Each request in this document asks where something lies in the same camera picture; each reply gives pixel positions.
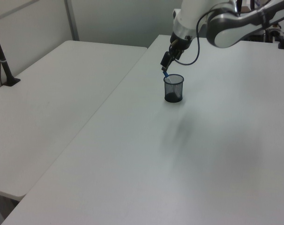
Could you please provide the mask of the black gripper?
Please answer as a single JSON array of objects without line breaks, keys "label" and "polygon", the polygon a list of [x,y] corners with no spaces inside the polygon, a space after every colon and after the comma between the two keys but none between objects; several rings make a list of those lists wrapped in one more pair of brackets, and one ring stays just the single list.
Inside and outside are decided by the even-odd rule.
[{"label": "black gripper", "polygon": [[191,43],[191,36],[184,36],[183,38],[180,38],[173,32],[170,38],[169,51],[164,53],[160,63],[162,71],[167,71],[168,67],[172,63],[172,59],[179,60],[182,53],[189,48]]}]

